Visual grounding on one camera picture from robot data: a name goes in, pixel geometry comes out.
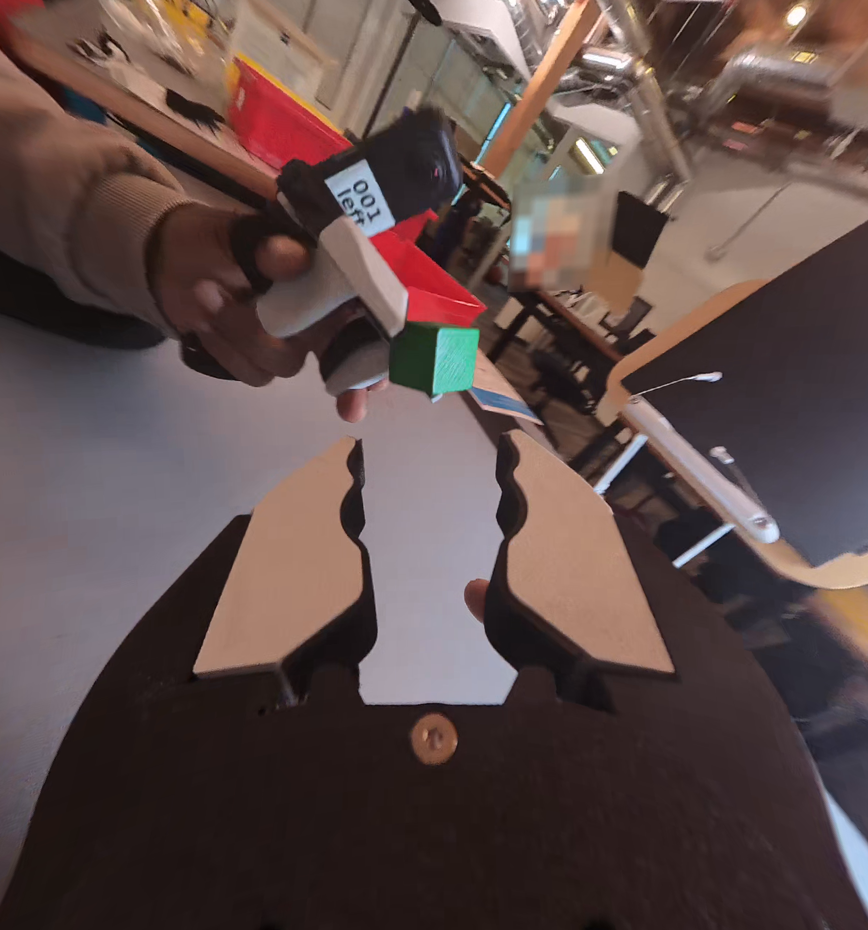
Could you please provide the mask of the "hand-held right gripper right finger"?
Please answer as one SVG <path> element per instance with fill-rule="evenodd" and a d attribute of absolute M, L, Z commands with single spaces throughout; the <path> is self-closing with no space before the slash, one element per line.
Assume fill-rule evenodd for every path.
<path fill-rule="evenodd" d="M 502 541 L 483 625 L 513 668 L 575 664 L 673 676 L 675 665 L 609 504 L 521 430 L 500 436 Z"/>

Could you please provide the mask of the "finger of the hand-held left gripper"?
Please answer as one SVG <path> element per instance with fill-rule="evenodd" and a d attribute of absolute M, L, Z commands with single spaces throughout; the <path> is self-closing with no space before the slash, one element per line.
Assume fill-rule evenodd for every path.
<path fill-rule="evenodd" d="M 323 230 L 320 245 L 381 333 L 389 340 L 398 336 L 407 322 L 408 292 L 372 241 L 350 217 L 339 217 Z"/>

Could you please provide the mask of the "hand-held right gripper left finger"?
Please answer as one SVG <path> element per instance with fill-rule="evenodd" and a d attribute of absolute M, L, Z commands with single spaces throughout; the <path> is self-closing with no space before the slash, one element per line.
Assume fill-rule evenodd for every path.
<path fill-rule="evenodd" d="M 193 666 L 199 678 L 324 662 L 358 667 L 376 641 L 362 442 L 345 437 L 254 507 Z"/>

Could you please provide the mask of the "low red plastic bin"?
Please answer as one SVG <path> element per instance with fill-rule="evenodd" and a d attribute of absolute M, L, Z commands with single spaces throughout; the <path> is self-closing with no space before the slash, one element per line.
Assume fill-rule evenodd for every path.
<path fill-rule="evenodd" d="M 485 305 L 416 244 L 428 222 L 436 218 L 434 211 L 427 210 L 373 236 L 371 242 L 407 289 L 409 321 L 470 327 Z"/>

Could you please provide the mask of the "green wooden cube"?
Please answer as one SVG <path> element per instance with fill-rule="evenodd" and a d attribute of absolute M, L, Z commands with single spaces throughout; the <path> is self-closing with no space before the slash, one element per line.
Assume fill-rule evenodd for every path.
<path fill-rule="evenodd" d="M 390 345 L 387 379 L 434 399 L 473 387 L 480 331 L 408 321 Z"/>

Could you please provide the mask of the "person's left forearm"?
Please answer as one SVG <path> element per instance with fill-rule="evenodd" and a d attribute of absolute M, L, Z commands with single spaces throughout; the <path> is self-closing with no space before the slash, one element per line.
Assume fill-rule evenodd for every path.
<path fill-rule="evenodd" d="M 78 304 L 172 335 L 148 254 L 191 202 L 139 146 L 63 110 L 0 49 L 0 252 Z"/>

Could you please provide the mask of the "black object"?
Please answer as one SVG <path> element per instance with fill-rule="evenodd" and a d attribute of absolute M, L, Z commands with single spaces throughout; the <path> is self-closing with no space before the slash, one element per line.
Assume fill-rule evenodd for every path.
<path fill-rule="evenodd" d="M 218 135 L 226 124 L 224 117 L 217 110 L 196 100 L 188 99 L 175 90 L 169 88 L 164 90 L 164 103 L 172 114 L 215 135 Z"/>

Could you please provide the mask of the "person's left hand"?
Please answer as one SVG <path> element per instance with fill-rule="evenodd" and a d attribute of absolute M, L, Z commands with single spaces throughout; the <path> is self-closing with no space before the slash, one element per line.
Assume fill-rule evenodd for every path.
<path fill-rule="evenodd" d="M 149 285 L 178 335 L 196 335 L 233 378 L 260 388 L 297 375 L 353 313 L 340 309 L 286 341 L 265 332 L 249 281 L 231 253 L 229 232 L 237 215 L 203 203 L 167 214 L 149 247 Z"/>

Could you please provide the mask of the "blue white paper sheet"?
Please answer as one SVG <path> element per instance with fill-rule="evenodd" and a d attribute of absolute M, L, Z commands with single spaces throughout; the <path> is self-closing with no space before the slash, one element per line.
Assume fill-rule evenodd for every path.
<path fill-rule="evenodd" d="M 466 393 L 486 412 L 543 425 L 543 420 L 482 350 L 477 350 L 473 382 Z"/>

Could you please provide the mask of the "long wooden desk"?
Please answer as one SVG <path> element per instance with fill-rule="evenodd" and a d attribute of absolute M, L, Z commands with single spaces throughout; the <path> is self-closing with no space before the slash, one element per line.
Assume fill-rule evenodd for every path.
<path fill-rule="evenodd" d="M 509 298 L 519 303 L 521 309 L 509 322 L 503 331 L 501 339 L 494 346 L 497 355 L 491 356 L 493 360 L 504 351 L 505 346 L 518 339 L 521 329 L 529 321 L 536 319 L 538 316 L 541 319 L 549 316 L 564 321 L 574 332 L 579 334 L 584 342 L 591 344 L 598 353 L 604 355 L 613 363 L 618 363 L 623 359 L 624 356 L 617 351 L 612 343 L 607 342 L 588 324 L 579 319 L 556 296 L 540 289 L 525 291 L 510 289 Z"/>

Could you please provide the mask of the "beige chair with black cover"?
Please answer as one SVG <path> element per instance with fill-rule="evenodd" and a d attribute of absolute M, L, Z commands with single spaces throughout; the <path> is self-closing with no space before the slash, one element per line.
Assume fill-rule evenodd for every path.
<path fill-rule="evenodd" d="M 614 217 L 583 287 L 612 312 L 629 309 L 668 216 L 630 192 L 618 191 Z"/>

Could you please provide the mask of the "wooden table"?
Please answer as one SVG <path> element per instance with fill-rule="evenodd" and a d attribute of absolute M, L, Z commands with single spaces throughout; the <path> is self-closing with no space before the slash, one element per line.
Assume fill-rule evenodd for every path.
<path fill-rule="evenodd" d="M 269 166 L 249 156 L 227 129 L 212 132 L 169 110 L 159 109 L 69 51 L 58 38 L 40 37 L 26 21 L 26 17 L 15 17 L 7 28 L 11 48 L 24 64 L 90 99 L 138 135 L 163 143 L 238 185 L 254 203 L 275 199 L 274 173 Z"/>

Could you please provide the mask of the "wooden desk black frame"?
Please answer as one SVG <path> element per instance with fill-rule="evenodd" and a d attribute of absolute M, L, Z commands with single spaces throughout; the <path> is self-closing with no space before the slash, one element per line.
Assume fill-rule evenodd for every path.
<path fill-rule="evenodd" d="M 463 182 L 483 203 L 490 203 L 506 213 L 511 212 L 511 198 L 498 180 L 474 161 L 461 157 Z"/>

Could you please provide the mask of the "white metal bracket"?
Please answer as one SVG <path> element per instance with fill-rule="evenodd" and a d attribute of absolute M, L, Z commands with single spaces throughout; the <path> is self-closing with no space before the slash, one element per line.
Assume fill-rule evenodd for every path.
<path fill-rule="evenodd" d="M 648 394 L 685 382 L 716 383 L 721 378 L 722 372 L 710 371 L 643 389 L 629 395 L 625 412 L 634 428 L 679 466 L 684 480 L 704 490 L 719 511 L 730 517 L 732 528 L 743 530 L 761 544 L 772 544 L 780 539 L 777 522 L 742 474 L 734 471 L 736 462 L 728 451 L 715 448 L 707 456 L 697 451 L 646 399 Z"/>

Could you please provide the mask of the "silver ventilation duct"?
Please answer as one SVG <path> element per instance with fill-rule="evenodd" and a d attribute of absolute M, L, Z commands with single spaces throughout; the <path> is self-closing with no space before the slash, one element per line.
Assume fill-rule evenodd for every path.
<path fill-rule="evenodd" d="M 663 173 L 674 187 L 693 179 L 689 159 L 673 128 L 665 97 L 649 58 L 652 40 L 640 6 L 633 1 L 599 2 L 615 38 L 631 59 L 628 68 L 630 105 Z"/>
<path fill-rule="evenodd" d="M 825 103 L 840 62 L 794 46 L 753 45 L 733 57 L 697 101 L 701 115 L 717 112 L 740 91 L 801 102 Z"/>

